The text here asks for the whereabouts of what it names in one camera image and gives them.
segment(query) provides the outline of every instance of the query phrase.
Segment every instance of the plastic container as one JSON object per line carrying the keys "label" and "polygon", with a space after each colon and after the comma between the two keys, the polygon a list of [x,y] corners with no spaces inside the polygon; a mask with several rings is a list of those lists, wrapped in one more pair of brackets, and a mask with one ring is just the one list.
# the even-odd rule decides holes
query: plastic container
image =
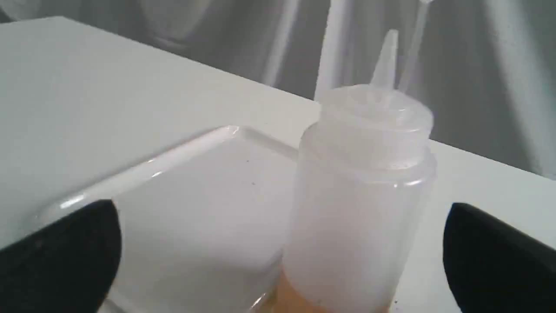
{"label": "plastic container", "polygon": [[386,312],[436,161],[432,113],[393,89],[396,31],[370,85],[329,91],[301,139],[275,312]]}

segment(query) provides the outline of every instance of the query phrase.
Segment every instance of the orange liquid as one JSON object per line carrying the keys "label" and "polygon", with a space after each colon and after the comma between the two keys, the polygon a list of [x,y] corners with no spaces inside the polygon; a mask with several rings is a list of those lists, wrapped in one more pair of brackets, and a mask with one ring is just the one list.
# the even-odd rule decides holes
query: orange liquid
{"label": "orange liquid", "polygon": [[[388,313],[389,307],[372,313]],[[276,291],[257,310],[258,313],[332,313],[317,304],[312,304],[303,298],[289,283],[284,272]]]}

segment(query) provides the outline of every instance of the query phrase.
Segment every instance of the white table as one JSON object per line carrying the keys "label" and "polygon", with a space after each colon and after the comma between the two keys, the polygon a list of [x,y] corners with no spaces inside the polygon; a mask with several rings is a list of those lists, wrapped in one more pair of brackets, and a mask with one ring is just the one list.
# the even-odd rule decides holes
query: white table
{"label": "white table", "polygon": [[[46,203],[193,134],[247,125],[297,147],[317,103],[64,18],[0,25],[0,246]],[[431,141],[438,180],[395,312],[458,312],[441,264],[468,202],[556,247],[556,182]]]}

